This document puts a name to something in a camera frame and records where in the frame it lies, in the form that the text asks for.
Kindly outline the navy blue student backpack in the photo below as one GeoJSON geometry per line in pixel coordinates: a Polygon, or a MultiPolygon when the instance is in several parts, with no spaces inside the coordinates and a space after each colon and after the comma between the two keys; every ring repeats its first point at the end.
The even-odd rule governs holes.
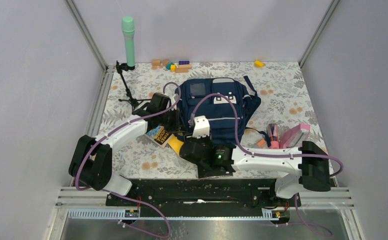
{"type": "MultiPolygon", "coordinates": [[[[248,76],[243,77],[246,85],[229,77],[195,78],[183,82],[179,87],[181,98],[177,104],[186,131],[193,132],[189,121],[197,104],[209,94],[221,94],[228,98],[237,112],[237,136],[241,141],[247,124],[262,103],[248,76]]],[[[236,145],[235,114],[230,103],[221,96],[206,99],[197,109],[195,116],[205,116],[210,125],[214,145],[236,145]]]]}

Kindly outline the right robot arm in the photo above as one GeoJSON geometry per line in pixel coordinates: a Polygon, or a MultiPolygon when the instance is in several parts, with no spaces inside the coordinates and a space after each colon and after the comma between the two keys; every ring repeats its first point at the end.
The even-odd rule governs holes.
{"type": "Polygon", "coordinates": [[[275,180],[269,201],[275,206],[303,190],[328,192],[331,189],[327,154],[312,141],[301,146],[270,149],[242,148],[232,144],[213,145],[208,137],[188,138],[179,156],[197,166],[199,178],[231,176],[256,170],[285,173],[275,180]]]}

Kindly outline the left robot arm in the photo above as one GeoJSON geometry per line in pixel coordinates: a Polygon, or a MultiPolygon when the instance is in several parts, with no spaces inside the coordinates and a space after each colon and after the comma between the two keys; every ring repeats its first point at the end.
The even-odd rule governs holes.
{"type": "Polygon", "coordinates": [[[125,145],[158,126],[174,132],[179,120],[176,109],[179,98],[177,93],[167,96],[156,92],[150,102],[133,110],[132,115],[111,132],[80,137],[68,168],[78,189],[113,192],[118,194],[124,205],[134,204],[137,192],[129,179],[112,170],[113,156],[125,145]]]}

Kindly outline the yellow book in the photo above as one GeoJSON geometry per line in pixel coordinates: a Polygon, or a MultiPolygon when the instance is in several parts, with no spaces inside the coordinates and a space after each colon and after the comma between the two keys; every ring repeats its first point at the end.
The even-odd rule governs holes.
{"type": "Polygon", "coordinates": [[[169,141],[167,144],[179,156],[184,142],[179,140],[176,136],[172,136],[169,138],[169,141]]]}

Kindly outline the teal toy block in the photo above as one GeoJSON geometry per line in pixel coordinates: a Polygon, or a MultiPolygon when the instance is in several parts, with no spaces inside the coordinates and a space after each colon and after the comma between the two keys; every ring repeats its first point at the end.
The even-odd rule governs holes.
{"type": "Polygon", "coordinates": [[[167,70],[170,70],[171,65],[174,65],[174,63],[173,63],[173,62],[170,62],[170,64],[168,64],[165,68],[166,68],[167,70]]]}

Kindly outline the long wooden block rear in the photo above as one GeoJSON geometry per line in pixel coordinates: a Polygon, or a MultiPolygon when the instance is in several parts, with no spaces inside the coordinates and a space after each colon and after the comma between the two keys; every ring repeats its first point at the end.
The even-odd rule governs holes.
{"type": "Polygon", "coordinates": [[[182,68],[182,69],[191,69],[192,65],[191,64],[179,64],[178,67],[182,68]]]}

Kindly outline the purple studded toy brick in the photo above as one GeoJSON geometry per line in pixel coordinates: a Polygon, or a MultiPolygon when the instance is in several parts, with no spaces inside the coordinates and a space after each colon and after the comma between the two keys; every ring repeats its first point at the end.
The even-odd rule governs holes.
{"type": "Polygon", "coordinates": [[[178,62],[179,65],[189,65],[190,64],[190,61],[189,60],[180,60],[178,62]]]}

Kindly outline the orange highlighter pen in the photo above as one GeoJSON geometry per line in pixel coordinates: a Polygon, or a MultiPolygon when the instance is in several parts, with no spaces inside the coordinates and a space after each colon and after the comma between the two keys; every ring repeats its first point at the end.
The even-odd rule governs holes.
{"type": "Polygon", "coordinates": [[[257,142],[258,148],[268,148],[268,142],[265,139],[261,139],[257,142]]]}

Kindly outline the brown wooden block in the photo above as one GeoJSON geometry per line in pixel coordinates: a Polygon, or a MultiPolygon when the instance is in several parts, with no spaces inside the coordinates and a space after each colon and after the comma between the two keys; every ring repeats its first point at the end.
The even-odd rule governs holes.
{"type": "Polygon", "coordinates": [[[169,59],[163,59],[162,61],[161,61],[161,63],[162,63],[162,65],[164,66],[164,67],[166,67],[168,64],[170,64],[170,60],[169,59]]]}

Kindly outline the light wooden cube block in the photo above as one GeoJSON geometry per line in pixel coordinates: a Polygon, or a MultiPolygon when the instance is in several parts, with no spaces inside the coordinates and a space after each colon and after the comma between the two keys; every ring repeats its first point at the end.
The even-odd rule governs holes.
{"type": "Polygon", "coordinates": [[[153,59],[152,61],[151,61],[151,65],[153,66],[153,67],[158,67],[158,66],[160,66],[162,64],[162,61],[160,60],[160,59],[153,59]]]}

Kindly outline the black tripod stand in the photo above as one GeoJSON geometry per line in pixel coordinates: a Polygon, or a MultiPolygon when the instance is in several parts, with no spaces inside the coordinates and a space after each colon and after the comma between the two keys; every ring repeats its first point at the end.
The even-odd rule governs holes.
{"type": "Polygon", "coordinates": [[[119,76],[123,82],[123,85],[125,88],[125,95],[127,97],[127,99],[119,98],[118,99],[119,102],[128,102],[131,105],[132,110],[134,110],[141,103],[151,100],[150,98],[144,98],[144,99],[134,98],[130,88],[128,87],[128,84],[124,78],[123,72],[133,71],[133,70],[135,70],[135,66],[129,66],[126,62],[120,63],[118,60],[116,60],[115,68],[116,68],[116,72],[119,74],[119,76]]]}

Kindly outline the pink box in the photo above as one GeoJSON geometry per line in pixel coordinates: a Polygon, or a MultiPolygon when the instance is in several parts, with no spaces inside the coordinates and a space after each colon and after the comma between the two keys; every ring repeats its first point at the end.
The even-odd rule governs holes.
{"type": "Polygon", "coordinates": [[[301,123],[288,131],[284,132],[279,139],[279,148],[300,147],[303,141],[309,138],[311,126],[306,123],[301,123]]]}

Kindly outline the yellow block far right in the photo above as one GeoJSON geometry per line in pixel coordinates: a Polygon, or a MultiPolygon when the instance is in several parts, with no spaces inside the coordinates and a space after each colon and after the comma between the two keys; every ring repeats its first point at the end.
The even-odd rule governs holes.
{"type": "Polygon", "coordinates": [[[255,60],[253,64],[254,64],[254,66],[255,66],[256,68],[262,68],[262,67],[265,66],[265,63],[263,63],[263,62],[261,62],[261,61],[259,61],[259,60],[255,60]]]}

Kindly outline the green microphone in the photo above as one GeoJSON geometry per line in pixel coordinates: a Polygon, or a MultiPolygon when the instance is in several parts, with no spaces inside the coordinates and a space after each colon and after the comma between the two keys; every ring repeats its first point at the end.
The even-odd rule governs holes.
{"type": "Polygon", "coordinates": [[[130,70],[135,69],[135,23],[131,16],[123,16],[121,19],[121,31],[124,36],[126,64],[130,70]]]}

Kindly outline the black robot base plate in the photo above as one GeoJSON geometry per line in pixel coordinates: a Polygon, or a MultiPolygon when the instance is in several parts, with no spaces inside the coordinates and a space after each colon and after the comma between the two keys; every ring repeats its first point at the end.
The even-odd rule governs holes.
{"type": "Polygon", "coordinates": [[[255,209],[294,207],[300,199],[273,195],[275,179],[133,179],[127,197],[149,203],[163,214],[251,215],[255,209]]]}

